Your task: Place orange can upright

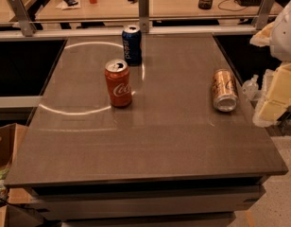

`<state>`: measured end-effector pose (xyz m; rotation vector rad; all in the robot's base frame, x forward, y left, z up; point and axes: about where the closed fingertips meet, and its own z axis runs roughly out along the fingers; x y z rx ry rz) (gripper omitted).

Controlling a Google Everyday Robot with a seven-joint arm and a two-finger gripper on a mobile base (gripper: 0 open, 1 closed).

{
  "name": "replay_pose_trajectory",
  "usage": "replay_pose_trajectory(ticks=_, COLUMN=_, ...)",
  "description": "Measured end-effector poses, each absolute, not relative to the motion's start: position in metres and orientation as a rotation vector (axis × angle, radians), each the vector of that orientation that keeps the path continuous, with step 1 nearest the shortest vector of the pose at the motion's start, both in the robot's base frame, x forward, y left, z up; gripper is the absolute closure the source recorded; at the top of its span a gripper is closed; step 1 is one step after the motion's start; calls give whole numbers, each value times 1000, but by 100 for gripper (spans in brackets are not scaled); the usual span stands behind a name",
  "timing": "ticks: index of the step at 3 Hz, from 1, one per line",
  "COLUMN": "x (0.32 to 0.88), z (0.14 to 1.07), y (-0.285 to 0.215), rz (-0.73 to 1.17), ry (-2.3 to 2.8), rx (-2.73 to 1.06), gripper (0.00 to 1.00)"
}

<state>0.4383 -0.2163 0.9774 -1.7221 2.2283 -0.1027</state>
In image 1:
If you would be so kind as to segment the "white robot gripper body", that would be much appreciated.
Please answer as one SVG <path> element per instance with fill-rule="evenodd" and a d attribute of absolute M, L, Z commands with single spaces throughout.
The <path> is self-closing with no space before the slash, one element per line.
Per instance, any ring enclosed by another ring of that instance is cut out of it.
<path fill-rule="evenodd" d="M 291 62 L 291 0 L 274 22 L 269 46 L 272 57 Z"/>

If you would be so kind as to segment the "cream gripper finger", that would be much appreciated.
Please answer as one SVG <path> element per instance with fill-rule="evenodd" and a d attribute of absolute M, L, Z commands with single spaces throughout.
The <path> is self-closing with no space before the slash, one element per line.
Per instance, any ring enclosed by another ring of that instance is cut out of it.
<path fill-rule="evenodd" d="M 275 70 L 266 70 L 261 97 L 252 122 L 257 127 L 275 125 L 291 106 L 291 62 L 282 62 Z"/>
<path fill-rule="evenodd" d="M 252 45 L 259 46 L 259 47 L 269 46 L 270 34 L 273 27 L 274 27 L 273 22 L 267 24 L 263 29 L 261 29 L 255 35 L 253 35 L 249 42 Z"/>

